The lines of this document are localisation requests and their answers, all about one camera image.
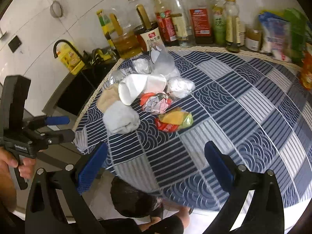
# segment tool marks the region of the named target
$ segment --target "rolled sock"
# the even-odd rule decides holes
[[[111,133],[126,134],[139,127],[140,117],[131,106],[116,101],[105,111],[103,122]]]

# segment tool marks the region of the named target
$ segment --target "metal screw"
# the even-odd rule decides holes
[[[68,165],[65,167],[65,170],[71,171],[73,168],[74,168],[74,166],[73,166],[72,164],[68,164]]]
[[[239,169],[241,172],[244,172],[244,171],[246,171],[246,166],[243,165],[243,164],[240,164],[240,165],[238,166],[238,169]]]
[[[270,170],[270,169],[267,170],[266,173],[269,174],[270,176],[273,176],[273,175],[274,175],[274,172],[273,172],[272,170]]]
[[[43,172],[44,172],[43,168],[40,168],[40,169],[37,170],[37,174],[39,174],[39,175],[43,174]]]

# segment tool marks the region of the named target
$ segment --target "red label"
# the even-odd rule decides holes
[[[165,42],[171,42],[177,39],[170,13],[171,11],[156,13],[160,35]]]
[[[149,33],[149,38],[152,38],[152,37],[155,37],[155,36],[156,36],[156,34],[154,32]]]
[[[196,37],[210,37],[211,29],[209,25],[207,9],[190,10],[194,32]]]

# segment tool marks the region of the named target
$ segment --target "table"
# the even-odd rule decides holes
[[[284,207],[312,196],[312,95],[297,71],[279,62],[229,53],[170,51],[181,76],[195,91],[175,102],[191,112],[193,126],[175,133],[158,131],[154,116],[139,100],[132,104],[140,127],[109,135],[96,107],[99,88],[77,126],[75,145],[89,153],[99,141],[109,146],[103,166],[132,186],[174,202],[220,210],[228,197],[203,149],[212,140],[236,164],[275,172]],[[119,68],[133,66],[123,61]],[[247,197],[250,203],[252,193]]]

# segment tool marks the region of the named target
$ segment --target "black handle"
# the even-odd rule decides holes
[[[18,161],[18,166],[21,165],[21,160],[24,158],[23,156],[18,155],[17,153],[11,152],[15,159]],[[11,178],[13,180],[14,186],[16,190],[25,190],[28,187],[27,181],[21,177],[21,174],[18,170],[18,167],[13,168],[9,167]]]

